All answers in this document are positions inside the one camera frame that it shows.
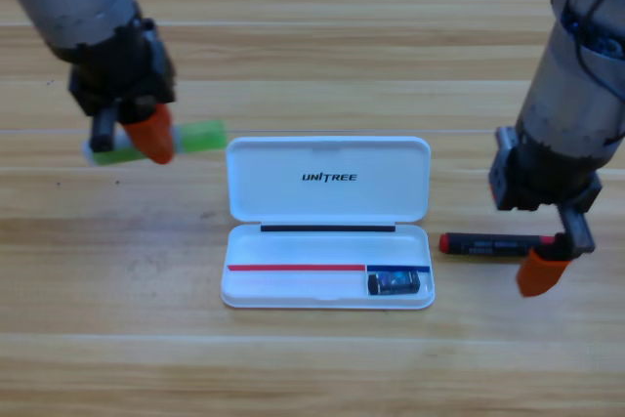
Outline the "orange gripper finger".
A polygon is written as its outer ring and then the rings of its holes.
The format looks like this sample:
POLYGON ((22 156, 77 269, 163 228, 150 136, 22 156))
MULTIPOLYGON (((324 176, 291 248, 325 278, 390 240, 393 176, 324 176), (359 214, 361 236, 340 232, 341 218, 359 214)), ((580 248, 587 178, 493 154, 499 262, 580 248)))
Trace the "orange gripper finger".
POLYGON ((516 281, 523 297, 536 297, 554 287, 572 262, 570 243, 563 233, 542 237, 530 248, 517 272, 516 281))
POLYGON ((169 163, 175 154, 172 137, 172 115, 167 104, 158 104, 146 120, 123 124, 134 148, 157 164, 169 163))

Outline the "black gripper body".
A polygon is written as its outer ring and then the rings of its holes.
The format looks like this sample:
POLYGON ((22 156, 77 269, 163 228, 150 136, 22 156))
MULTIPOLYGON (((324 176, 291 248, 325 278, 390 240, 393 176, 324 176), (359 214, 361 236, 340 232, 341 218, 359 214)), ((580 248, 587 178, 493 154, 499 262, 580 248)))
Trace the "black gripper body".
POLYGON ((92 118, 94 152, 114 149, 117 124, 144 121, 175 100, 175 68, 151 19, 133 18, 98 44, 68 49, 66 60, 69 91, 92 118))
POLYGON ((559 257, 579 257, 596 249, 585 214, 603 186, 589 159, 552 152, 514 127, 495 131, 498 150, 488 175, 500 211, 535 211, 557 207, 563 232, 557 235, 559 257))

